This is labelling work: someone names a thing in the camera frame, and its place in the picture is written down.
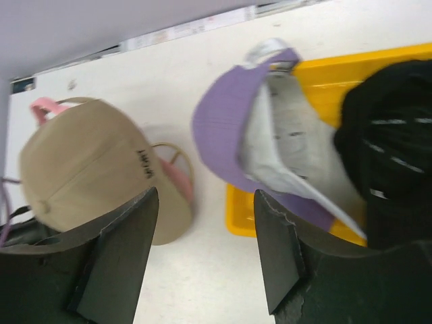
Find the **black cap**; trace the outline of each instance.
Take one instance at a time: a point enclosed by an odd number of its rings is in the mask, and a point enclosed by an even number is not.
[[[432,238],[432,60],[389,65],[350,90],[334,145],[367,201],[369,247]]]

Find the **beige baseball cap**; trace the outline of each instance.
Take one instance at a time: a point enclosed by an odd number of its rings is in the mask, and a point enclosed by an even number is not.
[[[190,203],[163,172],[142,132],[110,104],[90,98],[41,126],[22,149],[22,189],[36,218],[65,232],[155,187],[159,216],[153,245],[179,238]]]

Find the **cap button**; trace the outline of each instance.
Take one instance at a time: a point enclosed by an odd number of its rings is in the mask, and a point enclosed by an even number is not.
[[[49,205],[44,200],[38,200],[35,202],[33,211],[36,215],[42,215],[49,213]]]

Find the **baseball cap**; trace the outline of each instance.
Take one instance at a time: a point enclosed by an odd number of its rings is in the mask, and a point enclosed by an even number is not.
[[[389,65],[350,90],[334,145],[367,201],[369,247],[432,238],[432,60]]]
[[[219,77],[201,99],[192,120],[194,141],[202,161],[226,182],[269,192],[327,231],[337,217],[364,237],[353,219],[363,200],[332,147],[334,129],[319,119],[290,74],[299,61],[278,38],[253,48],[244,65]]]
[[[22,190],[37,219],[65,232],[155,187],[159,216],[153,245],[179,238],[192,220],[188,188],[177,188],[137,126],[97,99],[79,103],[45,122],[20,154]]]

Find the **cap brim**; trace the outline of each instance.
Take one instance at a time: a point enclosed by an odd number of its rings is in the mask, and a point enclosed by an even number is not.
[[[167,175],[158,174],[155,187],[159,195],[159,215],[152,245],[163,245],[187,231],[192,222],[192,209]]]

